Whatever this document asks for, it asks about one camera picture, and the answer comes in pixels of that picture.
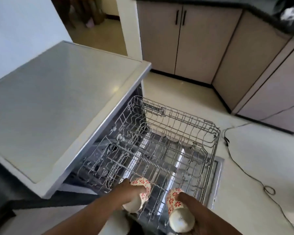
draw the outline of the granite countertop edge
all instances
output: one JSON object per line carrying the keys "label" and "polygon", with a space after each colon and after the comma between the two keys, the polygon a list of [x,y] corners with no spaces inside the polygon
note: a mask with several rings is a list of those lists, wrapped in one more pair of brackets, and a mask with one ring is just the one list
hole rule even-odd
{"label": "granite countertop edge", "polygon": [[205,5],[214,7],[232,7],[241,8],[245,11],[249,11],[255,16],[259,17],[266,23],[270,24],[274,28],[283,32],[284,34],[294,36],[294,26],[289,26],[287,22],[279,20],[275,15],[269,14],[258,7],[241,1],[221,1],[221,0],[139,0],[139,1],[154,1],[154,2],[168,2],[168,3],[181,3],[181,4],[193,4],[193,5]]}

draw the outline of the person's right arm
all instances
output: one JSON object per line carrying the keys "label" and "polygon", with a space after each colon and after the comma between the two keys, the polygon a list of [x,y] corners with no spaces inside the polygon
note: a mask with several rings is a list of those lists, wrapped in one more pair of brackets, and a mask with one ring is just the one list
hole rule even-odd
{"label": "person's right arm", "polygon": [[184,203],[197,221],[195,231],[209,235],[242,235],[235,227],[224,221],[211,210],[203,206],[194,197],[183,192],[176,195],[176,199]]}

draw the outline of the black cable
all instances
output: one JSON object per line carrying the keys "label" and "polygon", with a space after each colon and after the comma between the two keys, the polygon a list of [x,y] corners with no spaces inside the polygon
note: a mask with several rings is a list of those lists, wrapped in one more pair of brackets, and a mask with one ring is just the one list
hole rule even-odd
{"label": "black cable", "polygon": [[[259,120],[259,121],[263,121],[263,120],[266,120],[266,119],[269,119],[270,117],[272,117],[272,116],[275,116],[275,115],[277,115],[277,114],[280,114],[280,113],[282,113],[282,112],[284,112],[284,111],[287,111],[287,110],[289,110],[289,109],[292,109],[294,106],[291,106],[291,107],[289,107],[289,108],[287,108],[287,109],[284,109],[284,110],[281,110],[281,111],[279,111],[279,112],[277,112],[277,113],[275,113],[275,114],[272,114],[272,115],[269,115],[268,117],[266,117],[266,118],[263,118],[263,119],[261,119],[261,120]],[[265,186],[260,180],[258,180],[258,179],[256,179],[256,178],[254,178],[253,176],[251,176],[251,175],[249,175],[248,173],[246,173],[244,170],[243,170],[243,168],[240,166],[240,165],[238,165],[238,163],[232,158],[232,156],[231,156],[231,152],[230,152],[230,150],[229,150],[229,144],[230,144],[230,141],[229,141],[229,139],[226,137],[226,132],[228,131],[228,130],[230,130],[230,129],[235,129],[235,128],[239,128],[239,127],[243,127],[243,126],[246,126],[246,125],[249,125],[249,124],[253,124],[253,122],[249,122],[249,123],[246,123],[246,124],[242,124],[242,125],[239,125],[239,126],[234,126],[234,127],[231,127],[231,128],[227,128],[227,129],[225,129],[224,130],[224,140],[225,140],[225,146],[226,146],[226,148],[227,148],[227,151],[228,151],[228,154],[229,154],[229,157],[231,158],[231,160],[239,167],[239,169],[243,172],[243,173],[245,173],[247,176],[249,176],[251,179],[254,179],[255,181],[257,181],[258,183],[260,183],[261,185],[262,185],[262,189],[263,189],[263,191],[265,192],[265,194],[279,207],[279,209],[280,209],[280,211],[281,211],[281,213],[283,214],[283,216],[284,216],[284,218],[289,222],[289,224],[292,226],[292,228],[294,229],[294,225],[290,222],[290,220],[286,217],[286,215],[285,215],[285,213],[283,212],[283,209],[282,209],[282,207],[270,196],[270,195],[272,195],[272,196],[274,196],[275,194],[276,194],[276,190],[273,188],[273,187],[271,187],[271,186]]]}

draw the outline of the cup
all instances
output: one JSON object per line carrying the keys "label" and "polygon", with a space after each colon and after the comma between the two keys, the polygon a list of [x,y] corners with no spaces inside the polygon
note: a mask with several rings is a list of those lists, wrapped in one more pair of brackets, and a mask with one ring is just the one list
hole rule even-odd
{"label": "cup", "polygon": [[195,217],[185,204],[175,199],[175,195],[184,192],[180,188],[171,189],[166,197],[168,206],[169,224],[176,233],[187,233],[195,225]]}
{"label": "cup", "polygon": [[131,202],[128,202],[127,204],[123,205],[123,208],[127,210],[129,213],[135,213],[143,207],[143,204],[146,201],[148,201],[149,195],[151,193],[151,185],[150,182],[144,177],[139,177],[136,180],[132,181],[131,185],[145,186],[146,188],[146,193],[140,193]]}

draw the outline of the dishwasher rack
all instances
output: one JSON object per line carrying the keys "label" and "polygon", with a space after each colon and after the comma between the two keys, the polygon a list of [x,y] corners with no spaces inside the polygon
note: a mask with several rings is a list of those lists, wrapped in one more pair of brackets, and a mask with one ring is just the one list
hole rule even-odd
{"label": "dishwasher rack", "polygon": [[167,233],[169,189],[181,188],[207,203],[219,136],[211,121],[134,96],[75,174],[100,195],[125,178],[147,178],[150,198],[131,215],[142,225]]}

